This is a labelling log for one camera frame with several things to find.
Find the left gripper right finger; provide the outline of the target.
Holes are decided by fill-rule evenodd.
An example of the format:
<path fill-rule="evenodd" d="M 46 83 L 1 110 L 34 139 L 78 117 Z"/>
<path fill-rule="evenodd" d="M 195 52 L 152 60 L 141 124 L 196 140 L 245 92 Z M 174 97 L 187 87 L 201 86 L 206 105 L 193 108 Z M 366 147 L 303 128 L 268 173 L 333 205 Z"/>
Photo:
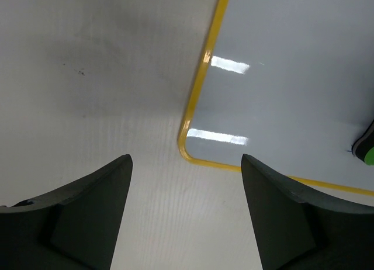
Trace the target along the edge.
<path fill-rule="evenodd" d="M 284 176 L 244 154 L 241 173 L 263 269 L 373 269 L 373 207 Z"/>

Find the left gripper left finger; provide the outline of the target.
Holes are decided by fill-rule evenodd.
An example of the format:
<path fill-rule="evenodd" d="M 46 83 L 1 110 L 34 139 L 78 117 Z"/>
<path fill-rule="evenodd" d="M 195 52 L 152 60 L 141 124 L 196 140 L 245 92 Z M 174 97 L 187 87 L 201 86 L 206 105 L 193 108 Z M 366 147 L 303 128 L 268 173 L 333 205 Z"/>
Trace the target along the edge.
<path fill-rule="evenodd" d="M 97 171 L 14 206 L 1 206 L 1 269 L 110 269 L 133 162 Z"/>

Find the green whiteboard eraser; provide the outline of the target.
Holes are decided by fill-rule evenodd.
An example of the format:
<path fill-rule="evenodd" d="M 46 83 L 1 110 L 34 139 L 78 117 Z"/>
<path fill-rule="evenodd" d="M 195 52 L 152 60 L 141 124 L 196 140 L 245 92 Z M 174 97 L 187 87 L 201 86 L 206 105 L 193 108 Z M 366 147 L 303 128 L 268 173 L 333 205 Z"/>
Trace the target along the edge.
<path fill-rule="evenodd" d="M 365 132 L 352 145 L 352 154 L 369 166 L 373 166 L 374 164 L 373 129 L 374 121 L 372 121 L 372 123 L 365 130 Z"/>

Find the yellow-framed small whiteboard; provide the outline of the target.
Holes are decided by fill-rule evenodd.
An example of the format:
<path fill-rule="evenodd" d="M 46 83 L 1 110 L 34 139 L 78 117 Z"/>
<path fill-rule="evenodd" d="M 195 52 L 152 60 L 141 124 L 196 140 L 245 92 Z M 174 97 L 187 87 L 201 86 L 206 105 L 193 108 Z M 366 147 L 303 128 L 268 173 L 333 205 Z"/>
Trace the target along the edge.
<path fill-rule="evenodd" d="M 178 134 L 184 159 L 243 154 L 308 185 L 373 195 L 373 0 L 218 0 Z"/>

